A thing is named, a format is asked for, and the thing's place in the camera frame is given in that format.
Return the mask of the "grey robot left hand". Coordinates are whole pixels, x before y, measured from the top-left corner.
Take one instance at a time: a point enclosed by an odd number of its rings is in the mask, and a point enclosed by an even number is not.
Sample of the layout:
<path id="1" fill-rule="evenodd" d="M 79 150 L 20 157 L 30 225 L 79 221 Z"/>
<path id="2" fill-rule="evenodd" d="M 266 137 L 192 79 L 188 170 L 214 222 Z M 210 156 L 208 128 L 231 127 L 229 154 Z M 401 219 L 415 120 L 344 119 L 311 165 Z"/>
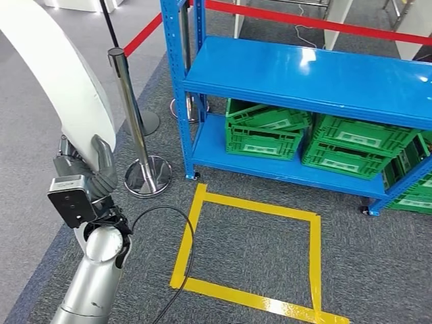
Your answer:
<path id="1" fill-rule="evenodd" d="M 91 202 L 112 194 L 118 185 L 113 152 L 110 145 L 95 134 L 91 141 L 98 155 L 98 170 L 93 171 L 85 161 L 70 155 L 57 155 L 53 159 L 58 176 L 84 176 Z"/>

